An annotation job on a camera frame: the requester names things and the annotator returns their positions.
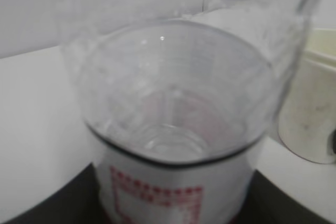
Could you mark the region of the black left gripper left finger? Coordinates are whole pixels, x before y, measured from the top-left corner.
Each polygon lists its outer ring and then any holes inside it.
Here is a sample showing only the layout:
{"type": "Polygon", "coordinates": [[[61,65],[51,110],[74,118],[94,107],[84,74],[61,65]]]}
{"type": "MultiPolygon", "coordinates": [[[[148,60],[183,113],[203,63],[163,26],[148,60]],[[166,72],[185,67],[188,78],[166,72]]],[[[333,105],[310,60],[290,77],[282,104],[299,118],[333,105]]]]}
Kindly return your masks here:
{"type": "Polygon", "coordinates": [[[66,186],[8,223],[101,223],[93,166],[87,166],[66,186]]]}

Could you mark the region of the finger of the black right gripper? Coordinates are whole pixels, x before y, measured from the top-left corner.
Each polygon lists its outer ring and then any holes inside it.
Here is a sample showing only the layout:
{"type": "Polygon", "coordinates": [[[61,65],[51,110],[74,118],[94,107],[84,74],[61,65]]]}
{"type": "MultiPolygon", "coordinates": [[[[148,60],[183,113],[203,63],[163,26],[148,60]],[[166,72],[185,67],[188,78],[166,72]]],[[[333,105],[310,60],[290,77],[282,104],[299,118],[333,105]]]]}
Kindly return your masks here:
{"type": "Polygon", "coordinates": [[[327,151],[329,155],[335,155],[335,133],[336,130],[333,130],[328,136],[327,151]]]}

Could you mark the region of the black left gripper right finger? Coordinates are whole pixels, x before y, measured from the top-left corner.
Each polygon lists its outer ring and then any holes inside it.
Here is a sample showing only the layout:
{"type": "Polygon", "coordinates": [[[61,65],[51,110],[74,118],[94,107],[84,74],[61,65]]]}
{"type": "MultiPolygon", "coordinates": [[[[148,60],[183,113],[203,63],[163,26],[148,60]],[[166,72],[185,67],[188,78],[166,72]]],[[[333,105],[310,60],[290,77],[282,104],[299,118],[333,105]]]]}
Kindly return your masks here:
{"type": "Polygon", "coordinates": [[[256,171],[241,209],[241,223],[335,223],[299,204],[256,171]]]}

